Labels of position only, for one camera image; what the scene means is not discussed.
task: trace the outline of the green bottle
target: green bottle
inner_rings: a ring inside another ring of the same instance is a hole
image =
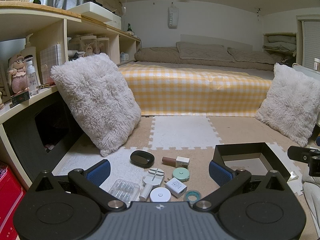
[[[132,29],[131,29],[130,23],[128,23],[128,30],[127,30],[127,32],[132,32]]]

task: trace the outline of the plaid notebook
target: plaid notebook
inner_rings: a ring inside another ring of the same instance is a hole
[[[62,64],[61,45],[57,44],[55,46],[41,50],[40,62],[41,62],[42,84],[45,85],[45,84],[54,82],[53,79],[50,77],[51,68],[52,66]]]

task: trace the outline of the hanging bag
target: hanging bag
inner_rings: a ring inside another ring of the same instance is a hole
[[[178,27],[179,9],[171,3],[168,7],[168,27],[169,29],[176,29]]]

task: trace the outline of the red box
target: red box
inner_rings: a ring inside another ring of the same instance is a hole
[[[15,240],[13,214],[26,194],[11,169],[0,162],[0,240]]]

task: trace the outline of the yellow gingham sheet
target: yellow gingham sheet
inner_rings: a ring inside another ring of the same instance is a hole
[[[141,115],[251,116],[271,80],[247,73],[127,64],[119,67]]]

